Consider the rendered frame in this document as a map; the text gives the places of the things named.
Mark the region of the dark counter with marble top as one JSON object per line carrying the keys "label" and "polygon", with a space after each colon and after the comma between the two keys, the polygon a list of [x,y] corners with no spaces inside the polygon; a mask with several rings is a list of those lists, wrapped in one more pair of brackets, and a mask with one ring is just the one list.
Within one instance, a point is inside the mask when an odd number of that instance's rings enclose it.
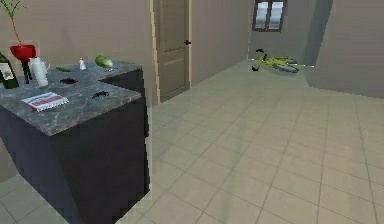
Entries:
{"label": "dark counter with marble top", "polygon": [[[68,224],[116,224],[149,191],[143,67],[68,69],[50,71],[44,87],[0,87],[0,139],[19,174]],[[78,82],[60,82],[66,78]],[[100,91],[109,95],[92,99]],[[41,112],[21,102],[47,92],[69,102]]]}

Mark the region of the green lettuce head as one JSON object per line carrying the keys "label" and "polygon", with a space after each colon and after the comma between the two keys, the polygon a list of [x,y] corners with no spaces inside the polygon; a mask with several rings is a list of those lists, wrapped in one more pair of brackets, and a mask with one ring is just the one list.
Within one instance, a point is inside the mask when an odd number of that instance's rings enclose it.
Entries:
{"label": "green lettuce head", "polygon": [[95,63],[102,68],[112,68],[113,67],[113,62],[111,59],[107,58],[106,56],[103,55],[98,55],[95,58]]}

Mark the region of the beige room door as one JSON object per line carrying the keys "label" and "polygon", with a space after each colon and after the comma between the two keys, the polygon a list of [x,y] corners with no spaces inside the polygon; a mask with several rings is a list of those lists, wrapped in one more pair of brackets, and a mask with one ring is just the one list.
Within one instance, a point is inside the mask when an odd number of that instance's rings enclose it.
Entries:
{"label": "beige room door", "polygon": [[160,101],[189,89],[189,0],[153,0]]}

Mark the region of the dark framed window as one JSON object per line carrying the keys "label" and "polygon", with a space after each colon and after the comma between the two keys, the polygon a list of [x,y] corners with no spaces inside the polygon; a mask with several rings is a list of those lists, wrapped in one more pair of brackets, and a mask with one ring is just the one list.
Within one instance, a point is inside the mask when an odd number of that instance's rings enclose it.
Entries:
{"label": "dark framed window", "polygon": [[287,0],[254,0],[252,30],[281,32]]}

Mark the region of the dark green wine bottle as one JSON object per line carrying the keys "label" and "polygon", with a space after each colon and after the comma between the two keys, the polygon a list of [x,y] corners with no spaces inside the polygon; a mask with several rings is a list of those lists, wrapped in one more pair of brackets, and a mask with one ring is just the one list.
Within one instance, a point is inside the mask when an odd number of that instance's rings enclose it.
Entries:
{"label": "dark green wine bottle", "polygon": [[0,52],[0,74],[6,89],[18,88],[19,83],[12,69],[10,61]]}

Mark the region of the house plant in red pot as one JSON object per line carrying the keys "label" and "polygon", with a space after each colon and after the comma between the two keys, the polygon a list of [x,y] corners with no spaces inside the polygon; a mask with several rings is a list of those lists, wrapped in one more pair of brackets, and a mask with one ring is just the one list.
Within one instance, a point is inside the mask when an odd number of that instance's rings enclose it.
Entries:
{"label": "house plant in red pot", "polygon": [[0,0],[0,8],[9,16],[12,29],[16,35],[17,44],[10,46],[13,56],[21,62],[29,62],[31,58],[36,56],[36,48],[33,44],[24,44],[16,30],[15,14],[22,7],[21,0]]}

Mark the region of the yellow-green bicycle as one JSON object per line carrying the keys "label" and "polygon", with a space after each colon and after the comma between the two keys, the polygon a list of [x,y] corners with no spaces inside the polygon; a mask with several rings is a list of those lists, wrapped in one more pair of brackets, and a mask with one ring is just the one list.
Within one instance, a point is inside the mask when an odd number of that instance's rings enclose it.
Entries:
{"label": "yellow-green bicycle", "polygon": [[257,52],[260,52],[261,55],[252,64],[253,71],[258,71],[262,64],[284,72],[297,73],[299,71],[298,62],[289,56],[269,57],[263,49],[257,49]]}

